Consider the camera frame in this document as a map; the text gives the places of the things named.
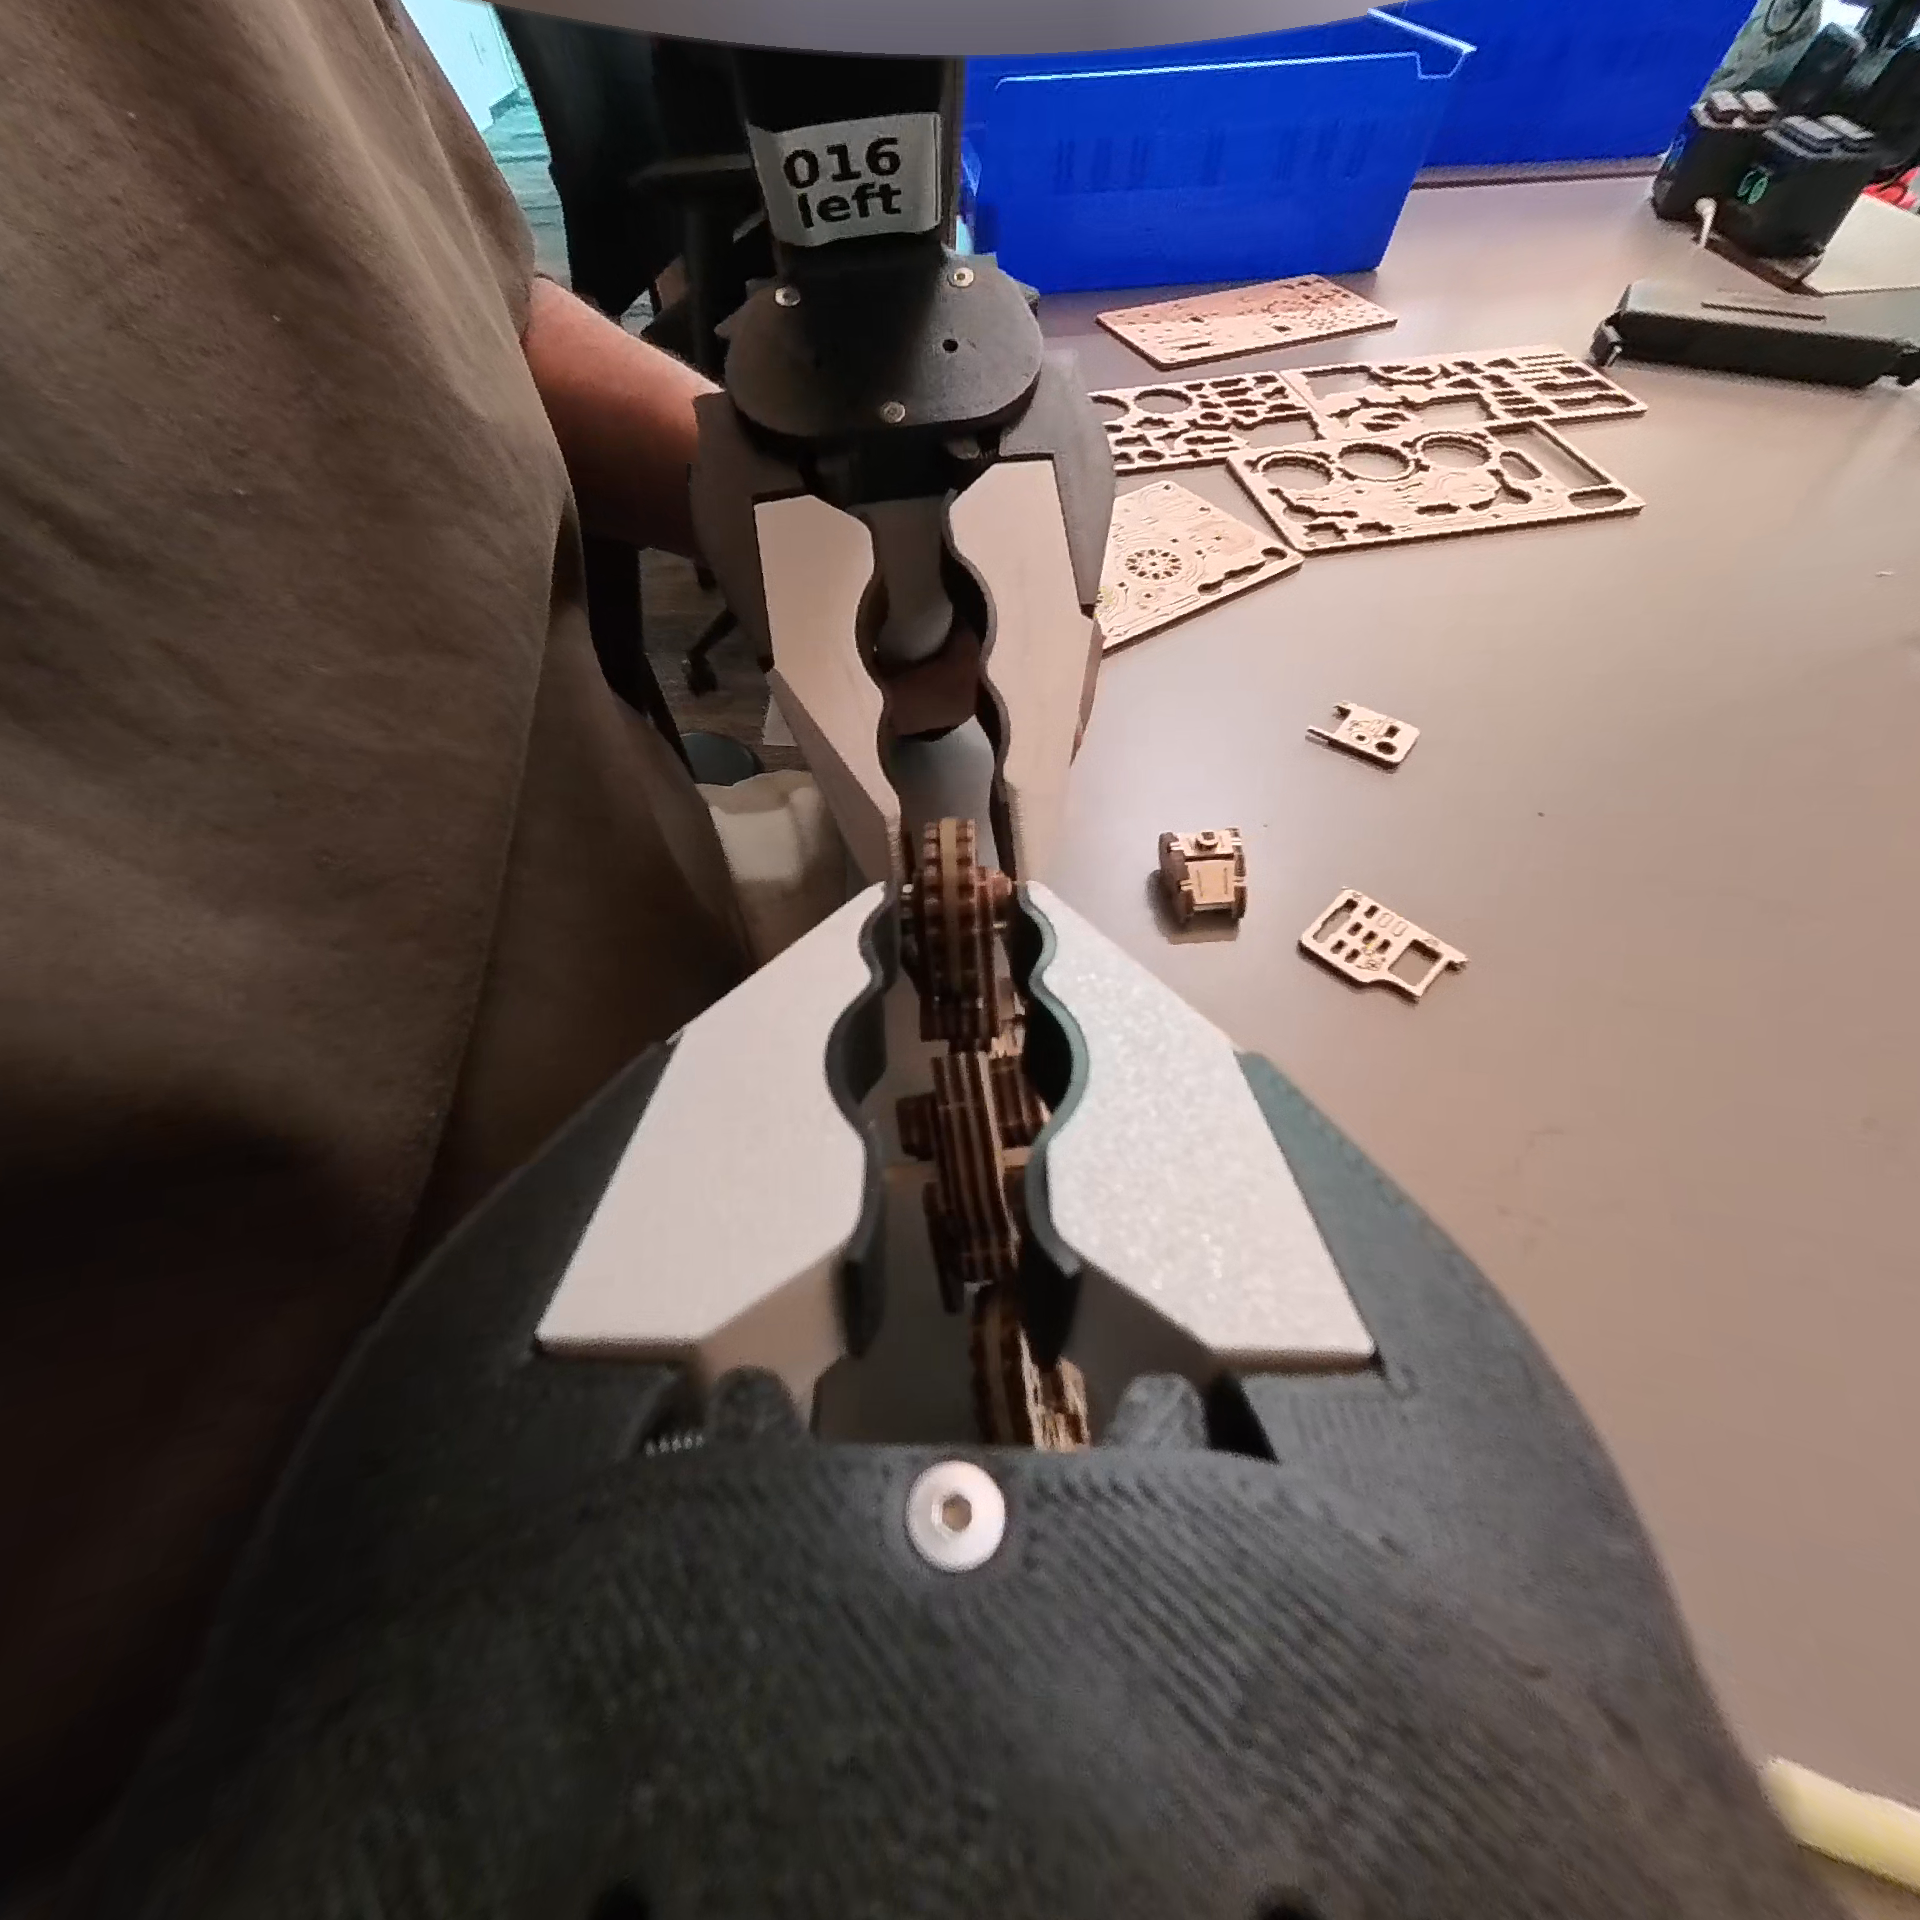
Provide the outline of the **pinkish wooden puzzle sheet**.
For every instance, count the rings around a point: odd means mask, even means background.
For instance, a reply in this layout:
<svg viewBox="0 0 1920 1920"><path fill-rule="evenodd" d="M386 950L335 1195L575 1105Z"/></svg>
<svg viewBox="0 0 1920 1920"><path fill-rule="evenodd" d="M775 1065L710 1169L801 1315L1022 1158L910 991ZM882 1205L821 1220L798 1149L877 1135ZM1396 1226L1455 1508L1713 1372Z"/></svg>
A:
<svg viewBox="0 0 1920 1920"><path fill-rule="evenodd" d="M1095 322L1157 371L1319 345L1391 329L1398 318L1329 276L1266 278L1153 305L1111 307Z"/></svg>

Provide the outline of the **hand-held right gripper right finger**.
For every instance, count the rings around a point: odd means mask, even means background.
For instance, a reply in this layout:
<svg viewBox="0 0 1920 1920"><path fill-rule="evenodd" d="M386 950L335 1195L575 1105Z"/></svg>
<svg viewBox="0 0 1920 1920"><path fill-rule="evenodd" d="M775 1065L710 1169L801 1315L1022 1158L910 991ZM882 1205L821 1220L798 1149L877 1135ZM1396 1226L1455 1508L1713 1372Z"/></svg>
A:
<svg viewBox="0 0 1920 1920"><path fill-rule="evenodd" d="M1071 1284L1062 1349L1092 1404L1141 1375L1362 1374L1375 1341L1229 1035L1049 886L1031 1006L1062 1030L1038 1146L1038 1245Z"/></svg>

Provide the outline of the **small notched wooden piece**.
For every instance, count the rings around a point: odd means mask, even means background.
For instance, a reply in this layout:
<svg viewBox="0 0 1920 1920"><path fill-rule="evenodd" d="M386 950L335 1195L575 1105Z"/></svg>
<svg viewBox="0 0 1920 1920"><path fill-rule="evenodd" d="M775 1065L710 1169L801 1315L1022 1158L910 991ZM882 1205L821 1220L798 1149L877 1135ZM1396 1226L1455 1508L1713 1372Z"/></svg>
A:
<svg viewBox="0 0 1920 1920"><path fill-rule="evenodd" d="M1398 767L1421 738L1421 729L1364 705L1334 705L1323 727L1302 737L1329 751L1342 751L1373 765Z"/></svg>

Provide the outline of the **person in brown shirt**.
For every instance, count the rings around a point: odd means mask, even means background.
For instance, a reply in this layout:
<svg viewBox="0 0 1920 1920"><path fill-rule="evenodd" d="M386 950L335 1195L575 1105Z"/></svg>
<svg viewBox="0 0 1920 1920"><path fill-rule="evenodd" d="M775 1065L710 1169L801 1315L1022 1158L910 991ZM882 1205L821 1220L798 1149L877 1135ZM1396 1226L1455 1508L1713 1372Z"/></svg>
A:
<svg viewBox="0 0 1920 1920"><path fill-rule="evenodd" d="M397 5L4 5L4 1915L451 1227L751 966Z"/></svg>

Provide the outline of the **wooden gear assembly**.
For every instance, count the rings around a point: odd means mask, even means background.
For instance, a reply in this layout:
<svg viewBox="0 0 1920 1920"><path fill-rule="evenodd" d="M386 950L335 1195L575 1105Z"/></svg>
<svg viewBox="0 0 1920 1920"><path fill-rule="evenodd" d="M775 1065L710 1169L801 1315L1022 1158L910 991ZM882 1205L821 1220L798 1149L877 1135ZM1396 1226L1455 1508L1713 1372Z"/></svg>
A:
<svg viewBox="0 0 1920 1920"><path fill-rule="evenodd" d="M927 1083L898 1097L897 1124L903 1153L927 1171L927 1250L945 1308L966 1324L980 1438L1076 1451L1092 1438L1086 1380L1070 1361L1043 1361L1023 1322L1023 1174L1049 1105L1023 1065L1023 997L1006 950L1014 907L1017 886L982 860L973 820L921 830L901 894L901 958L931 1046Z"/></svg>

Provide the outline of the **engraved wooden puzzle sheet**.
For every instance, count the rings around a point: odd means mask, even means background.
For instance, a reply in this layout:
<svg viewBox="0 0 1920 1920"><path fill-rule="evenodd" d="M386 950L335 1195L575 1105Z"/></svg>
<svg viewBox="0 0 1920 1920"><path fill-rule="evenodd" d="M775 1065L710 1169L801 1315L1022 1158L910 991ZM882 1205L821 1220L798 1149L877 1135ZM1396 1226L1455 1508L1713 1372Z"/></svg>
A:
<svg viewBox="0 0 1920 1920"><path fill-rule="evenodd" d="M1114 503L1095 625L1106 657L1279 583L1302 555L1172 479Z"/></svg>

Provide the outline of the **large wooden puzzle sheet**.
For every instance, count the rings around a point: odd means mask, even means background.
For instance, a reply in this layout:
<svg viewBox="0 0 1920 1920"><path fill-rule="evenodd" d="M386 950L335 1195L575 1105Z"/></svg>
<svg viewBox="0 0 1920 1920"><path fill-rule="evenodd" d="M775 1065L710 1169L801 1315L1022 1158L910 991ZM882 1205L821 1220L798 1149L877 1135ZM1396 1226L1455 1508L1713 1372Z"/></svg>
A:
<svg viewBox="0 0 1920 1920"><path fill-rule="evenodd" d="M1342 434L1234 452L1228 468L1302 557L1644 513L1633 490L1540 422Z"/></svg>

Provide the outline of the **wooden puzzle sheet small cutouts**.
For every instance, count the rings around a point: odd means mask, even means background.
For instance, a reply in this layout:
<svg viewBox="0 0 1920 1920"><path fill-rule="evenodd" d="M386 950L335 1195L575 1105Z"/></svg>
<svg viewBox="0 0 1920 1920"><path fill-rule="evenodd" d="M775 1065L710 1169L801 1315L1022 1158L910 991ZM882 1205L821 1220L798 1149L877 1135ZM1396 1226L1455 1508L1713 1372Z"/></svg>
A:
<svg viewBox="0 0 1920 1920"><path fill-rule="evenodd" d="M1437 427L1571 425L1645 413L1634 393L1556 348L1292 369L1283 380L1329 438L1401 441Z"/></svg>

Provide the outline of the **large blue plastic bin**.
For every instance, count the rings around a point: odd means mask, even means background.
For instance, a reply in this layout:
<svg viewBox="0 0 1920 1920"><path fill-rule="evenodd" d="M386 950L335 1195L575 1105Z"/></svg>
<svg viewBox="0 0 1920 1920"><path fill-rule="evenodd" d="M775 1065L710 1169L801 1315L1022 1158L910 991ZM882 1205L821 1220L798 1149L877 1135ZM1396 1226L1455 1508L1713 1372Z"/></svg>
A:
<svg viewBox="0 0 1920 1920"><path fill-rule="evenodd" d="M1475 59L1391 12L966 65L962 218L1044 295L1371 271Z"/></svg>

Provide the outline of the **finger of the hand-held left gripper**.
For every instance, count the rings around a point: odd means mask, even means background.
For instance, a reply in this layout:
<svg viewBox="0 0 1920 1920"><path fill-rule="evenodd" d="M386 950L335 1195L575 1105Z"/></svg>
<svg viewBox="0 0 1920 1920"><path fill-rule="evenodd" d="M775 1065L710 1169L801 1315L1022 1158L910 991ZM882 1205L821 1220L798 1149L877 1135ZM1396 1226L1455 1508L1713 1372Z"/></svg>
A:
<svg viewBox="0 0 1920 1920"><path fill-rule="evenodd" d="M1022 883L1046 881L1092 685L1092 615L1076 594L1053 461L989 467L950 498L946 547L988 612L980 675L1001 862Z"/></svg>
<svg viewBox="0 0 1920 1920"><path fill-rule="evenodd" d="M817 497L754 506L770 687L862 874L905 869L903 813L881 751L882 695L858 650L875 581L869 527Z"/></svg>

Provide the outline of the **black office chair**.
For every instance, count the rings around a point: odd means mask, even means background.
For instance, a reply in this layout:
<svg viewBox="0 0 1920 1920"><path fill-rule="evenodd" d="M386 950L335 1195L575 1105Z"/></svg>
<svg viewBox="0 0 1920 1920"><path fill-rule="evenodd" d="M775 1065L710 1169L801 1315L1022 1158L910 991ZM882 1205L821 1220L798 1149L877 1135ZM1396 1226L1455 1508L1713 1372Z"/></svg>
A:
<svg viewBox="0 0 1920 1920"><path fill-rule="evenodd" d="M561 196L570 292L630 337L719 381L719 326L770 276L732 58L505 6ZM639 550L586 535L591 647L618 698L669 732L643 647Z"/></svg>

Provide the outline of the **tan board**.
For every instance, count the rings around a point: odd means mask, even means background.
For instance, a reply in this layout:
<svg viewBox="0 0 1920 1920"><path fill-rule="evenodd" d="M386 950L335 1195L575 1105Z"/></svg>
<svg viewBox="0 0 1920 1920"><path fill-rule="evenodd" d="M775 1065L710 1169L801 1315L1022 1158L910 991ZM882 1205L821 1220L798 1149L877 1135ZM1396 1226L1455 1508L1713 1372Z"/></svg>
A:
<svg viewBox="0 0 1920 1920"><path fill-rule="evenodd" d="M1787 290L1822 299L1916 292L1917 213L1860 196L1818 255L1780 275Z"/></svg>

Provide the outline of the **small wooden grid piece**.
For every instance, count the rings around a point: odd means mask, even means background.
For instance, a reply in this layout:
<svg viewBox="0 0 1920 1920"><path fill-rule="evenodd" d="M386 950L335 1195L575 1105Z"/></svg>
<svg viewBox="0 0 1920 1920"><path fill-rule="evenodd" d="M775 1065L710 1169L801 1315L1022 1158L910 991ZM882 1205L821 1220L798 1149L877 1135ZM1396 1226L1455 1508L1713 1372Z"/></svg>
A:
<svg viewBox="0 0 1920 1920"><path fill-rule="evenodd" d="M1334 892L1299 935L1299 950L1356 990L1386 988L1405 1002L1469 964L1466 950L1358 886Z"/></svg>

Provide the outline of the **wooden puzzle sheet round holes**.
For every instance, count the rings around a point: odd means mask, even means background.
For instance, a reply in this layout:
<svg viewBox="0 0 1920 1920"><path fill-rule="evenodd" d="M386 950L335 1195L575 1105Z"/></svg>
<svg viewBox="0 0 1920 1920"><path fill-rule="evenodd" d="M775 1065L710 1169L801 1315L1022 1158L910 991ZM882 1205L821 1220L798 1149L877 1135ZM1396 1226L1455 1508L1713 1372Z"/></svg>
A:
<svg viewBox="0 0 1920 1920"><path fill-rule="evenodd" d="M1147 381L1097 390L1092 405L1119 476L1223 467L1329 436L1329 422L1283 372Z"/></svg>

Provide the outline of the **person's left hand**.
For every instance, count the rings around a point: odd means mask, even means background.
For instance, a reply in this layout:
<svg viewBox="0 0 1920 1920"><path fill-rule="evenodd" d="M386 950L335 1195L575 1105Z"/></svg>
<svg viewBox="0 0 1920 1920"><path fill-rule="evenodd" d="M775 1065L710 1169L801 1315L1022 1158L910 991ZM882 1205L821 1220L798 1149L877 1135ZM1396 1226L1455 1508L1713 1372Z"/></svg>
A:
<svg viewBox="0 0 1920 1920"><path fill-rule="evenodd" d="M940 738L977 718L980 639L970 617L941 602L941 642L918 658L903 658L882 642L894 628L889 594L874 587L858 612L855 658L881 691L881 729L891 741Z"/></svg>

